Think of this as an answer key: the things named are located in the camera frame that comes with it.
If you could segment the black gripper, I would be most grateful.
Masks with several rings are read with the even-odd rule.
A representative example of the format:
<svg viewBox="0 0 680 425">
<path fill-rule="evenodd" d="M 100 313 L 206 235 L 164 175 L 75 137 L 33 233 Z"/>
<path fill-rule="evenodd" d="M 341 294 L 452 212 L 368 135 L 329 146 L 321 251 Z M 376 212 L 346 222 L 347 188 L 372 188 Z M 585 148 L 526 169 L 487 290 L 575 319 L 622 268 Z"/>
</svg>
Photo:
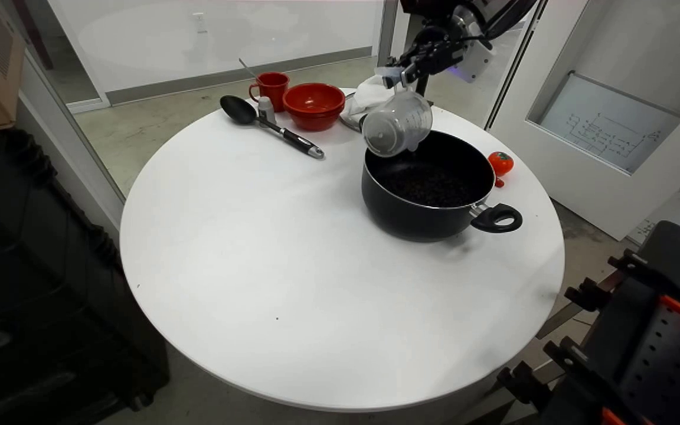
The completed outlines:
<svg viewBox="0 0 680 425">
<path fill-rule="evenodd" d="M 426 95 L 428 77 L 454 71 L 474 80 L 491 63 L 491 42 L 470 6 L 452 6 L 428 17 L 415 35 L 415 52 L 388 56 L 380 69 L 401 69 L 401 85 Z"/>
</svg>

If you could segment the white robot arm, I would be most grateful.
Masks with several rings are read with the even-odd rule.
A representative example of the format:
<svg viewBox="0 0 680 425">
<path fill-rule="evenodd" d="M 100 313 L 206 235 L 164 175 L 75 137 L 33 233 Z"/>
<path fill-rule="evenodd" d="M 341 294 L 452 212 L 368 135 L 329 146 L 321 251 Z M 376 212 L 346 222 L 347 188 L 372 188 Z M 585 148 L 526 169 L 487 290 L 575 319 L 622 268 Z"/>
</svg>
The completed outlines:
<svg viewBox="0 0 680 425">
<path fill-rule="evenodd" d="M 473 80 L 488 63 L 493 41 L 517 25 L 537 0 L 400 0 L 401 9 L 422 18 L 409 48 L 382 69 L 385 87 L 426 91 L 428 77 L 462 67 Z"/>
</svg>

